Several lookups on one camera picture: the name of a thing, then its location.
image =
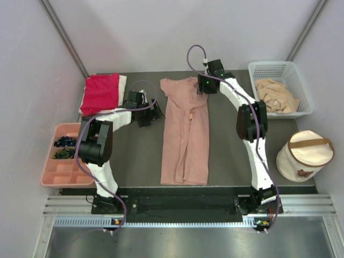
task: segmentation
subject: gray floor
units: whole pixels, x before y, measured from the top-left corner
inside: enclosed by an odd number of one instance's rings
[[[236,70],[233,74],[239,84],[250,94],[252,89],[247,70]],[[160,79],[180,80],[195,76],[191,71],[128,73],[127,88],[137,80],[149,80],[158,87],[158,102],[165,111],[167,98],[160,90]],[[138,84],[135,90],[145,89],[149,97],[154,96],[150,85]],[[248,155],[238,138],[235,125],[237,112],[222,94],[209,96],[210,157],[209,186],[245,186],[251,183]],[[164,120],[152,126],[138,128],[132,123],[113,136],[111,167],[120,187],[158,187],[160,185]],[[277,170],[276,156],[288,139],[297,131],[294,120],[269,120],[266,152],[272,176],[278,185],[314,185],[314,180],[294,183],[285,179]]]
[[[54,228],[57,249],[64,249],[88,230]],[[62,253],[56,252],[53,239],[46,257],[334,257],[322,218],[279,218],[268,235],[256,234],[251,228],[124,228],[112,237],[92,232]]]

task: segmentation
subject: red cloth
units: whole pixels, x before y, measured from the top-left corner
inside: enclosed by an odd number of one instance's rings
[[[119,74],[91,75],[85,81],[85,95],[80,107],[85,115],[118,107]]]

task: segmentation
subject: pink organizer bin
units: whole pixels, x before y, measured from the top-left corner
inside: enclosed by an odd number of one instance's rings
[[[54,138],[50,147],[49,156],[41,178],[41,184],[55,188],[88,188],[94,187],[93,178],[86,175],[77,165],[75,159],[57,160],[54,154],[63,147],[54,147],[54,142],[62,136],[77,139],[81,123],[60,124],[56,127]],[[85,163],[79,159],[81,166],[90,171]]]

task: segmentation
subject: white round bag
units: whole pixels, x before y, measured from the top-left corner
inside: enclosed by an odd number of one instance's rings
[[[287,179],[304,182],[327,165],[334,156],[329,138],[312,131],[294,134],[277,154],[277,169]]]

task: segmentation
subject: white wall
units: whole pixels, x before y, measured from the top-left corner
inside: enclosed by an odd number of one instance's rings
[[[39,1],[2,1],[0,31],[0,257],[21,258],[51,192],[40,177],[54,128],[77,118],[83,78]]]
[[[330,0],[295,62],[312,92],[316,110],[298,120],[300,129],[311,129],[332,139],[335,157],[319,172],[322,192],[331,194],[344,227],[344,1]]]
[[[201,44],[227,69],[284,60],[318,0],[51,0],[89,73],[190,70]],[[191,61],[202,68],[203,56]]]

